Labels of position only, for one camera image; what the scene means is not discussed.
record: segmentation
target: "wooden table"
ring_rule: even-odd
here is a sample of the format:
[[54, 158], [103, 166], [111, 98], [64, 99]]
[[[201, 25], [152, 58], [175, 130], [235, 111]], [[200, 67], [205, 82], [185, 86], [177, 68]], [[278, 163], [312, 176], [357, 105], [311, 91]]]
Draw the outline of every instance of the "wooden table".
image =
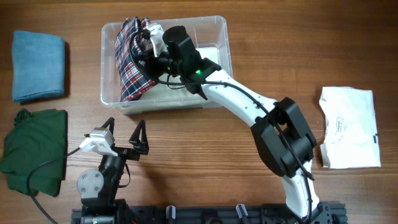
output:
[[[100, 103], [101, 28], [127, 17], [151, 19], [221, 15], [228, 23], [234, 77], [270, 98], [293, 98], [318, 144], [325, 118], [318, 101], [323, 86], [372, 90], [381, 149], [380, 169], [322, 168], [319, 146], [312, 171], [317, 195], [345, 203], [350, 223], [395, 223], [398, 213], [398, 14], [397, 3], [301, 1], [139, 1], [4, 4], [0, 6], [0, 139], [22, 107], [67, 110], [68, 147], [83, 134], [116, 118], [116, 144], [147, 121], [150, 151], [128, 162], [132, 181], [118, 198], [129, 205], [259, 205], [284, 203], [280, 178], [260, 160], [246, 124], [224, 108], [171, 110], [124, 116]], [[67, 95], [26, 105], [12, 102], [11, 43], [14, 30], [63, 37], [70, 46]], [[80, 208], [76, 179], [101, 156], [68, 158], [58, 197], [37, 199], [58, 222]], [[0, 177], [0, 223], [47, 223], [31, 199], [8, 189]]]

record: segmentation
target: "plaid cloth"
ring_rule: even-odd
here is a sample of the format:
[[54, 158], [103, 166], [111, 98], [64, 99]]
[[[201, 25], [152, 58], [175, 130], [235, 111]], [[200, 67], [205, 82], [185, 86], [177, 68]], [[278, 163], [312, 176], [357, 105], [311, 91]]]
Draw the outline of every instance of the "plaid cloth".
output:
[[132, 42], [132, 49], [129, 49], [131, 36], [139, 29], [145, 28], [150, 24], [148, 18], [144, 18], [142, 22], [138, 17], [133, 20], [126, 19], [122, 25], [121, 31], [118, 33], [115, 41], [116, 49], [116, 67], [120, 75], [121, 97], [120, 101], [139, 100], [143, 93], [156, 86], [152, 80], [148, 80], [134, 66], [129, 54], [131, 51], [134, 55], [139, 55], [147, 48], [148, 41], [136, 35]]

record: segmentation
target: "plastic box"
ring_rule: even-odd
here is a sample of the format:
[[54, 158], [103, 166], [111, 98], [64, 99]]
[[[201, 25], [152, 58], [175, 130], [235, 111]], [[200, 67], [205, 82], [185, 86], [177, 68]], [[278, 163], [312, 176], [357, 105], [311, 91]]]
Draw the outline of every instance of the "plastic box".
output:
[[[185, 26], [196, 48], [216, 47], [221, 68], [233, 77], [231, 55], [229, 53], [226, 21], [221, 16], [196, 17], [185, 19], [167, 19], [157, 22], [167, 30], [173, 26]], [[123, 114], [141, 113], [150, 110], [173, 108], [212, 108], [220, 105], [204, 100], [199, 95], [183, 98], [137, 100], [120, 102], [120, 78], [115, 62], [114, 41], [122, 22], [106, 24], [102, 28], [101, 40], [101, 102], [107, 107], [118, 109]]]

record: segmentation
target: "folded cloth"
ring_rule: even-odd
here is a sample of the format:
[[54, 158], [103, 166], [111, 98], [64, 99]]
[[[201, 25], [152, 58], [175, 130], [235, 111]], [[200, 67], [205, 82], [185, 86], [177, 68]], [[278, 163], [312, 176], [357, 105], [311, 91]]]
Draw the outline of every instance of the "folded cloth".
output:
[[[7, 175], [8, 187], [28, 194], [26, 179], [29, 172], [43, 162], [62, 157], [67, 151], [67, 112], [43, 110], [18, 112], [15, 128], [4, 140], [0, 171]], [[43, 166], [31, 177], [30, 188], [51, 196], [58, 194], [65, 161]]]
[[126, 19], [122, 25], [122, 29], [116, 37], [114, 43], [116, 53], [116, 67], [120, 75], [121, 98], [120, 101], [139, 100], [143, 93], [156, 86], [152, 80], [148, 80], [134, 66], [130, 59], [130, 54], [134, 56], [141, 54], [146, 50], [148, 41], [136, 35], [130, 47], [130, 39], [133, 34], [139, 32], [150, 24], [148, 18], [144, 18], [142, 22], [138, 17], [133, 20]]
[[380, 167], [372, 91], [323, 87], [319, 104], [326, 117], [325, 140], [320, 146], [323, 166]]
[[65, 43], [61, 37], [15, 31], [12, 64], [14, 102], [63, 96]]

